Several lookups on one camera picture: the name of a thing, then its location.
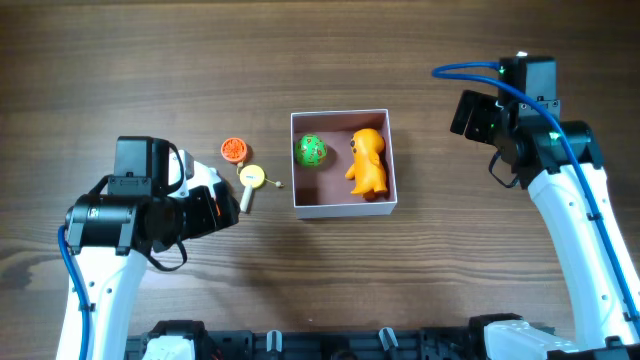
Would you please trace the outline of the white duck toy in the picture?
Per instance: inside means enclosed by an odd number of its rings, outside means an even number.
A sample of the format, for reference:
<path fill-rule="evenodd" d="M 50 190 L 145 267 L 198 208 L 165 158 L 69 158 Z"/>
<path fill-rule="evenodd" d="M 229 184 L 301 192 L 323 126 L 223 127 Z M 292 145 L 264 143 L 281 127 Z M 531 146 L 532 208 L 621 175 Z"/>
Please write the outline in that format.
<path fill-rule="evenodd" d="M 186 198 L 190 195 L 190 191 L 199 186 L 207 186 L 211 194 L 211 198 L 216 200 L 216 192 L 214 186 L 222 182 L 222 178 L 216 168 L 208 167 L 198 161 L 184 149 L 178 153 L 171 152 L 169 154 L 169 184 L 176 182 L 180 187 L 169 194 L 169 197 L 175 199 Z"/>

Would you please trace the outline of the orange round slice toy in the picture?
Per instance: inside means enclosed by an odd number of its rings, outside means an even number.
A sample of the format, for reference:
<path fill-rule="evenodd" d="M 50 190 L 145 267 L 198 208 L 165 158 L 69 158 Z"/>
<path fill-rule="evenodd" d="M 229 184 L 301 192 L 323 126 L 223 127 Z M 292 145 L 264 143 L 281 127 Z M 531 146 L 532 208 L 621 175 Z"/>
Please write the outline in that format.
<path fill-rule="evenodd" d="M 243 139 L 231 137 L 222 143 L 220 152 L 226 161 L 238 164 L 247 159 L 249 147 Z"/>

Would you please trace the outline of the yellow rattle drum toy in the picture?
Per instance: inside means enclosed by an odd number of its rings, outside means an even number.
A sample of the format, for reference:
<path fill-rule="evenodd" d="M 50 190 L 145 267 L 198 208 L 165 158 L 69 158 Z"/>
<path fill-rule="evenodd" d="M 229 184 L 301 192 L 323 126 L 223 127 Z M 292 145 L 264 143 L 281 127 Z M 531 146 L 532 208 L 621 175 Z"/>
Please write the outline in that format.
<path fill-rule="evenodd" d="M 262 187 L 265 183 L 272 184 L 277 188 L 284 187 L 282 182 L 268 179 L 265 171 L 255 164 L 245 165 L 243 162 L 239 162 L 237 164 L 237 175 L 244 187 L 240 200 L 240 211 L 243 213 L 249 212 L 253 192 Z"/>

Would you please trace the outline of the green patterned ball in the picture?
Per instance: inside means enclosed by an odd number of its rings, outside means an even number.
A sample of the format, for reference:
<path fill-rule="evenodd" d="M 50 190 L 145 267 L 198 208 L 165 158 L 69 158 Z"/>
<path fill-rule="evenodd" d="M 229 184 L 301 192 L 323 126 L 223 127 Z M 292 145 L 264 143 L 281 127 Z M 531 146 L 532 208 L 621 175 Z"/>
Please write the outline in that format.
<path fill-rule="evenodd" d="M 320 166 L 327 153 L 326 143 L 315 134 L 303 135 L 294 145 L 294 158 L 303 167 Z"/>

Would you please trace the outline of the orange dinosaur toy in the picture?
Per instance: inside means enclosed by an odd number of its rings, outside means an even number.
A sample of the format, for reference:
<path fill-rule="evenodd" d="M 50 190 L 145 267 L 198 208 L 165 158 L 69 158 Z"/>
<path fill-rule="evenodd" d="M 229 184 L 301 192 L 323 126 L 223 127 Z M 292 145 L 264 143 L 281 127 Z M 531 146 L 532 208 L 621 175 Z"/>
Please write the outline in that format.
<path fill-rule="evenodd" d="M 364 128 L 353 134 L 350 147 L 353 163 L 348 168 L 345 178 L 355 181 L 351 194 L 365 197 L 386 193 L 387 175 L 381 158 L 385 150 L 384 138 L 377 130 Z"/>

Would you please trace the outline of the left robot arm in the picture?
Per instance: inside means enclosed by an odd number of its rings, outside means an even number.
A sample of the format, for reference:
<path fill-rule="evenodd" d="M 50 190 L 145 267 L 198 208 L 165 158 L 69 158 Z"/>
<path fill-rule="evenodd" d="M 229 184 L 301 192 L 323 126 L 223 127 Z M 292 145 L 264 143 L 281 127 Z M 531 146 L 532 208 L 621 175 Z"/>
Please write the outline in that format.
<path fill-rule="evenodd" d="M 121 136 L 114 170 L 68 210 L 58 246 L 69 292 L 56 356 L 122 359 L 130 317 L 155 254 L 239 221 L 240 206 L 216 169 L 173 143 Z"/>

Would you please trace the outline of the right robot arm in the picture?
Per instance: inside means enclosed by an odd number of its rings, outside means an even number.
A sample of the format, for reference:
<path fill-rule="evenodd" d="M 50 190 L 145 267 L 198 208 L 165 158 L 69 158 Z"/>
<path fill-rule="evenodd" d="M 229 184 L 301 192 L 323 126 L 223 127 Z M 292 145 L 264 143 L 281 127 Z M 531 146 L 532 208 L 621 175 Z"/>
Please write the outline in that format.
<path fill-rule="evenodd" d="M 604 158 L 591 127 L 561 121 L 556 61 L 549 56 L 438 67 L 436 78 L 497 88 L 495 96 L 466 90 L 450 127 L 491 145 L 529 193 L 550 234 L 568 288 L 575 338 L 566 340 L 515 314 L 473 317 L 470 355 L 478 359 L 636 359 L 639 276 L 610 203 Z"/>

